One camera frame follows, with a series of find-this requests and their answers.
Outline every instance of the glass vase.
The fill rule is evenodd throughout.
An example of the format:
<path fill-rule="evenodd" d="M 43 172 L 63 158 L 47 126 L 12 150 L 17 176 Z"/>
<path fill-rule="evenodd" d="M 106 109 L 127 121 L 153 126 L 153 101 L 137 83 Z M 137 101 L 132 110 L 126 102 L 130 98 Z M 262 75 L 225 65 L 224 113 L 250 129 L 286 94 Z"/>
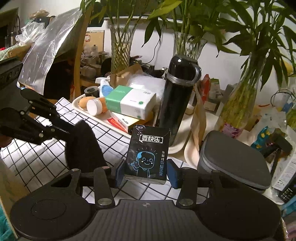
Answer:
<path fill-rule="evenodd" d="M 296 100 L 294 100 L 293 107 L 287 113 L 287 126 L 296 131 Z"/>
<path fill-rule="evenodd" d="M 246 126 L 254 109 L 258 83 L 265 58 L 251 53 L 244 75 L 225 103 L 215 130 L 237 138 Z"/>
<path fill-rule="evenodd" d="M 129 66 L 134 26 L 111 25 L 111 74 L 119 73 Z"/>
<path fill-rule="evenodd" d="M 183 55 L 197 61 L 206 43 L 205 39 L 175 32 L 173 56 Z"/>

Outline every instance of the cartoon boy illustration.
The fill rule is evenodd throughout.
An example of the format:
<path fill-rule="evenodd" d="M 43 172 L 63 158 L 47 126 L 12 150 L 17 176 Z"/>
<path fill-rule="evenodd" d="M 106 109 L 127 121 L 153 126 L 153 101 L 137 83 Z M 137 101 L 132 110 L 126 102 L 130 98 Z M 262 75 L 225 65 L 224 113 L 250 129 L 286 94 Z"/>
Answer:
<path fill-rule="evenodd" d="M 152 152 L 141 151 L 138 153 L 136 161 L 131 163 L 131 166 L 137 171 L 137 176 L 149 178 L 151 169 L 154 166 L 155 156 Z"/>

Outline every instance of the gray storage case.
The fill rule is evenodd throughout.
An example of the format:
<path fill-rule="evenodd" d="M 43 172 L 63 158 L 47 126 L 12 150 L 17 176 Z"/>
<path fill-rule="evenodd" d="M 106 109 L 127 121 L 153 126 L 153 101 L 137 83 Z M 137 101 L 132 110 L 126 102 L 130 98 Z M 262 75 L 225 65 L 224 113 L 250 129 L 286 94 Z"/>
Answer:
<path fill-rule="evenodd" d="M 197 165 L 200 174 L 219 170 L 257 191 L 265 191 L 271 176 L 263 155 L 227 135 L 211 131 L 206 136 Z"/>

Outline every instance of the metal screw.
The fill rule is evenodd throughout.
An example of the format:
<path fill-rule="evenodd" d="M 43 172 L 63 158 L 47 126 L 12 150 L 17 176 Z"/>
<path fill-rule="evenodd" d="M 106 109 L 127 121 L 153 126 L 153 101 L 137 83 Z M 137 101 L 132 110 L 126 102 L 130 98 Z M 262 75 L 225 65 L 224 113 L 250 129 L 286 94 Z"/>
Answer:
<path fill-rule="evenodd" d="M 101 198 L 98 200 L 98 204 L 102 206 L 107 206 L 107 205 L 110 205 L 111 203 L 112 203 L 112 200 L 109 198 Z"/>
<path fill-rule="evenodd" d="M 189 198 L 184 198 L 179 201 L 182 206 L 190 206 L 193 204 L 193 201 Z"/>

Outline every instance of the teal fabric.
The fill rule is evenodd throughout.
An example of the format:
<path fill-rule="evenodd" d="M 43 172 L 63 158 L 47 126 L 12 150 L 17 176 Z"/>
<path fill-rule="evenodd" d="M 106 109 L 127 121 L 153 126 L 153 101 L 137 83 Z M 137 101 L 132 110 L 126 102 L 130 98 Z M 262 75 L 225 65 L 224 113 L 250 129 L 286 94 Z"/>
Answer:
<path fill-rule="evenodd" d="M 6 216 L 0 205 L 0 241 L 15 241 L 16 238 L 9 226 Z"/>

